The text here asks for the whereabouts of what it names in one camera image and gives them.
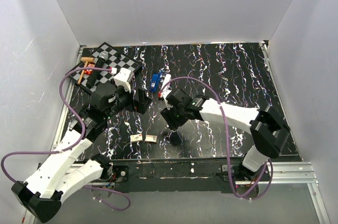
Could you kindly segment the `blue stapler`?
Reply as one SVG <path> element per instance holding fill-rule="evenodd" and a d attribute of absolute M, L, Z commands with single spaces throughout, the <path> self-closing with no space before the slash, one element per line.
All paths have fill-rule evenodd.
<path fill-rule="evenodd" d="M 159 81 L 161 79 L 161 75 L 162 75 L 162 71 L 159 70 L 158 72 L 156 73 L 153 73 L 152 75 L 152 79 L 151 79 L 151 84 L 150 84 L 150 92 L 155 92 L 157 87 L 158 87 L 158 84 L 159 84 Z"/>

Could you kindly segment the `white stapler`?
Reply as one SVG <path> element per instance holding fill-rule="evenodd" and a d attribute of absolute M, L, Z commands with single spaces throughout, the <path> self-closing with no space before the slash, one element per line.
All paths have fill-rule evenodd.
<path fill-rule="evenodd" d="M 163 80 L 163 84 L 161 87 L 161 92 L 166 91 L 168 89 L 168 87 L 170 86 L 170 80 L 171 80 L 171 74 L 167 73 L 165 75 L 165 78 Z"/>

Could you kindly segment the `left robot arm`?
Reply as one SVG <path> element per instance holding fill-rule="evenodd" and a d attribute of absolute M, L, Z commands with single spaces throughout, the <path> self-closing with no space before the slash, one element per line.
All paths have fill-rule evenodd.
<path fill-rule="evenodd" d="M 140 88 L 133 91 L 115 83 L 99 84 L 91 94 L 90 102 L 81 108 L 81 119 L 72 122 L 55 148 L 56 154 L 50 155 L 25 181 L 13 184 L 11 190 L 21 205 L 46 223 L 58 213 L 70 195 L 87 183 L 110 180 L 114 176 L 113 163 L 101 154 L 94 155 L 71 173 L 68 169 L 107 128 L 110 117 L 123 110 L 144 114 L 151 101 Z"/>

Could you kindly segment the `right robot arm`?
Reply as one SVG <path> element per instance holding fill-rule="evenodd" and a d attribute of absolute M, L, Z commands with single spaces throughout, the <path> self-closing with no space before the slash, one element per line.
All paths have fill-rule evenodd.
<path fill-rule="evenodd" d="M 217 122 L 241 129 L 252 136 L 253 146 L 234 170 L 238 178 L 251 180 L 270 158 L 277 158 L 290 128 L 270 105 L 263 109 L 229 105 L 206 96 L 191 98 L 182 89 L 162 93 L 166 107 L 161 111 L 169 129 L 177 130 L 189 120 Z"/>

